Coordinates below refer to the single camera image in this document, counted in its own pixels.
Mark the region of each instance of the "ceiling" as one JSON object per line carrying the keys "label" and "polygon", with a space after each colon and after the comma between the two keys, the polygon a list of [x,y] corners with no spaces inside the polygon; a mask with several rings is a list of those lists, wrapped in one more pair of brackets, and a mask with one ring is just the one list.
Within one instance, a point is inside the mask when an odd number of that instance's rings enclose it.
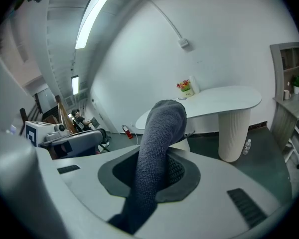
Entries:
{"label": "ceiling", "polygon": [[[129,0],[107,0],[98,15],[84,49],[75,42],[89,0],[49,0],[46,39],[49,61],[58,88],[68,108],[87,99],[88,75],[102,36]],[[79,94],[72,95],[71,76],[79,76]]]}

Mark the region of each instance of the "bottle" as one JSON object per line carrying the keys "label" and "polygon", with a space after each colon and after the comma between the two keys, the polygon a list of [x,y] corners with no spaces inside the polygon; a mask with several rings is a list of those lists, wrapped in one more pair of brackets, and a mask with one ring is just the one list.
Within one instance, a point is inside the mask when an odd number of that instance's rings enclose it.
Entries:
{"label": "bottle", "polygon": [[250,147],[251,147],[251,140],[248,139],[248,141],[246,141],[246,143],[245,143],[245,149],[244,149],[244,151],[243,151],[243,153],[244,153],[245,155],[248,154],[248,151],[250,150]]}

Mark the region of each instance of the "ceiling light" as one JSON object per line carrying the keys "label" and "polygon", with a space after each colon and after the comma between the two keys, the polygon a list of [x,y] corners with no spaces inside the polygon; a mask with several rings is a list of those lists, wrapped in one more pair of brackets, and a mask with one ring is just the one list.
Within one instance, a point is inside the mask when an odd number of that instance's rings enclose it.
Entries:
{"label": "ceiling light", "polygon": [[79,93],[79,76],[76,75],[71,77],[71,81],[73,94],[76,95],[77,93]]}
{"label": "ceiling light", "polygon": [[92,26],[98,14],[100,13],[103,5],[107,0],[90,0],[86,7],[83,19],[81,21],[78,37],[76,39],[75,48],[85,48],[86,42],[89,38]]}

